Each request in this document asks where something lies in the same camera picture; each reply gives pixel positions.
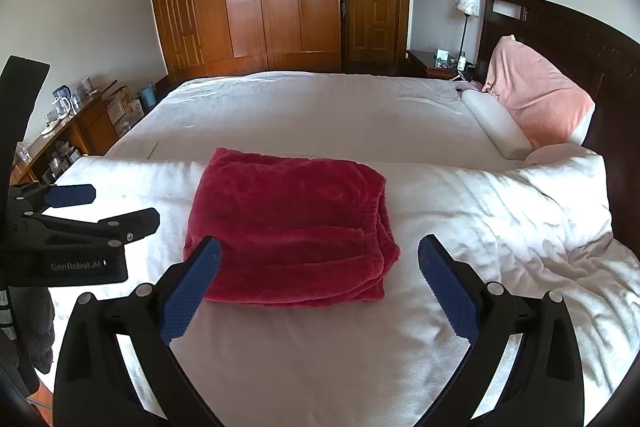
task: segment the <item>electric kettle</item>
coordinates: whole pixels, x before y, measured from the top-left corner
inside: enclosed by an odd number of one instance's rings
[[[71,112],[71,89],[60,86],[53,92],[53,104],[56,107],[58,120],[65,118]]]

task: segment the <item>white pillow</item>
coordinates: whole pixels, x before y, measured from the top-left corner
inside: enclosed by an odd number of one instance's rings
[[[524,160],[533,146],[522,129],[513,121],[509,111],[487,92],[466,90],[462,102],[476,117],[480,127],[507,160]]]
[[[535,165],[551,165],[558,163],[574,156],[587,156],[595,154],[589,149],[580,147],[575,143],[556,143],[554,145],[545,145],[540,149],[534,150],[527,159],[524,160],[524,167],[532,167]]]
[[[567,140],[567,143],[575,143],[576,145],[582,145],[584,139],[587,138],[587,133],[589,132],[589,126],[591,124],[591,117],[593,117],[593,113],[596,110],[596,106],[590,108],[587,114],[584,115],[582,121],[578,124],[578,127],[575,128],[572,135]]]

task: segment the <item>blue bucket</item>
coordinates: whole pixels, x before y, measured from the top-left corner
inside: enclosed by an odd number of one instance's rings
[[[156,105],[156,93],[154,92],[152,87],[143,89],[142,91],[140,91],[139,95],[140,100],[142,100],[142,103],[146,106],[146,108],[151,108]]]

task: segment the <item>red towel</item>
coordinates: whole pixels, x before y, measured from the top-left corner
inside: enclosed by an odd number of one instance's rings
[[[329,306],[374,301],[398,260],[385,179],[342,160],[219,148],[193,200],[186,257],[206,235],[222,244],[206,299]]]

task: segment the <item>table lamp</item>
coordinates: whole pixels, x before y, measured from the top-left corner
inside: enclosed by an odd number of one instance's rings
[[[458,58],[462,57],[462,46],[465,45],[466,24],[469,22],[469,17],[480,16],[480,0],[460,0],[458,9],[465,13],[465,30],[462,32],[462,42],[460,42],[460,53]]]

